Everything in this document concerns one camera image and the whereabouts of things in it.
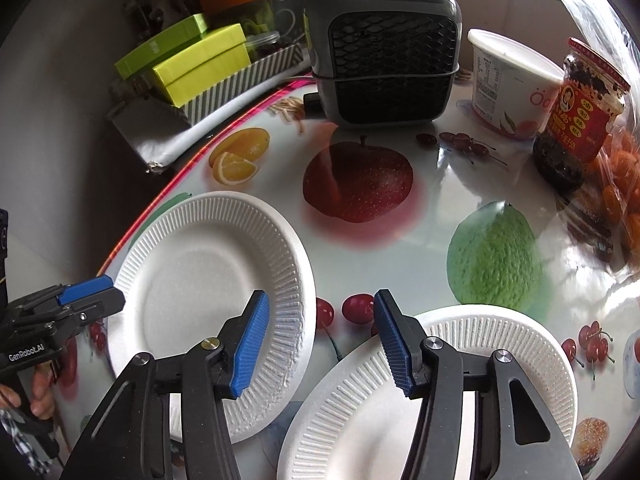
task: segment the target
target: chili sauce jar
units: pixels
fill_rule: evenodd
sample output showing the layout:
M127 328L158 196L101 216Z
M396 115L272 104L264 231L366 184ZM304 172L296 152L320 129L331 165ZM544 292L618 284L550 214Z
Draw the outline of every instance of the chili sauce jar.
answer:
M575 191L584 182L586 167L622 113L630 89L600 54L575 38L568 43L558 99L544 132L533 144L538 171L561 193Z

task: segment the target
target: plastic bag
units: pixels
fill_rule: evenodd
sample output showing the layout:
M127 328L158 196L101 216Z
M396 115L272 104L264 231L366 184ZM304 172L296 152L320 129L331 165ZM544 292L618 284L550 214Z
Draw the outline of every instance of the plastic bag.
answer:
M591 163L582 188L566 200L568 228L609 262L620 241L623 274L640 270L640 51L607 0L561 0L590 47L631 84L625 110Z

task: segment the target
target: black heater grille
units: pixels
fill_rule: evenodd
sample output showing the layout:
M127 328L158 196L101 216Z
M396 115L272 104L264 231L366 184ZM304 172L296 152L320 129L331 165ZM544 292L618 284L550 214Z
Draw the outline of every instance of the black heater grille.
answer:
M329 28L337 78L452 72L458 31L419 12L351 12ZM429 120L446 105L453 76L338 81L338 110L353 124Z

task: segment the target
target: finger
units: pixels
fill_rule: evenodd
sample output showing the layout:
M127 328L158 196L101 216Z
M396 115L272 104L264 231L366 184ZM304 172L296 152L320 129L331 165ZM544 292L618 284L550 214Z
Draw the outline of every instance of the finger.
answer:
M7 400L14 406L14 407L18 407L20 406L20 396L15 393L11 388L4 386L4 384L0 384L0 392L2 392L2 394L7 398ZM8 408L9 406L7 405L6 402L4 402L4 399L2 398L2 396L0 396L0 408Z
M49 390L43 399L31 402L31 413L41 420L47 420L53 416L55 407L56 403L53 394Z
M35 399L42 399L49 390L51 383L51 368L48 364L36 366L33 372L33 383L31 384L31 392Z

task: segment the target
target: paper plate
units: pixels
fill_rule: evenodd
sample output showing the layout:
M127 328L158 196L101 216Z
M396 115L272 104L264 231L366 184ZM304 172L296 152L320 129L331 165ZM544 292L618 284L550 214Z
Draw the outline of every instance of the paper plate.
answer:
M513 310L458 305L417 316L427 335L458 350L514 354L571 444L577 421L574 374L560 345L539 323ZM456 479L469 478L474 397L465 393ZM377 336L333 368L307 397L282 446L278 480L400 478L420 400L396 388Z
M316 291L298 236L271 206L220 191L169 209L129 251L115 286L127 303L108 320L119 374L138 352L184 353L238 316L254 289L267 292L271 319L251 385L225 401L233 442L266 427L306 371L316 330ZM180 396L170 403L172 438L182 439Z

